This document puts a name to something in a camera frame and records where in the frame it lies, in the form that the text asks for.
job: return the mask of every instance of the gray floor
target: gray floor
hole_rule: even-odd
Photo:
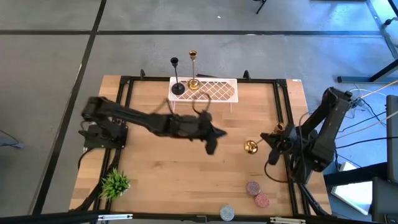
[[[36,1],[28,5],[24,1],[1,1],[0,29],[91,29],[99,4],[100,1],[94,0]],[[254,11],[258,5],[249,0],[108,1],[99,29],[377,30],[364,2],[268,0],[256,16]],[[386,1],[377,1],[374,5],[382,21],[391,16]],[[0,217],[29,212],[87,40],[85,35],[0,35],[0,100],[3,105],[0,129],[26,145],[22,150],[10,147],[0,150]],[[140,69],[148,76],[171,76],[170,57],[178,57],[179,73],[188,75],[187,52],[191,49],[198,51],[199,73],[241,77],[248,69],[254,78],[301,79],[309,110],[319,105],[323,91],[329,86],[342,90],[356,88],[351,84],[337,84],[337,76],[371,76],[393,61],[381,37],[97,36],[44,212],[68,209],[83,144],[77,133],[81,121],[79,114],[86,99],[98,93],[102,76],[138,75]],[[380,86],[359,87],[375,90]],[[397,87],[382,92],[396,94]],[[366,99],[376,113],[384,110],[383,96],[374,94]],[[343,127],[370,116],[368,110],[356,110],[355,118],[344,120]],[[336,144],[383,137],[385,132],[378,124]],[[383,141],[358,144],[338,152],[361,166],[386,161]],[[342,207],[333,198],[331,204],[333,211],[341,215],[369,219]]]

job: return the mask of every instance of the white tray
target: white tray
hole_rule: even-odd
[[[170,77],[169,100],[175,102],[207,102],[208,97],[203,92],[210,95],[212,103],[237,103],[238,102],[238,82],[235,78],[195,78],[199,80],[200,87],[197,90],[188,88],[188,81],[192,78],[179,77],[178,81],[184,85],[185,92],[179,96],[172,93],[171,88],[176,83],[175,77]]]

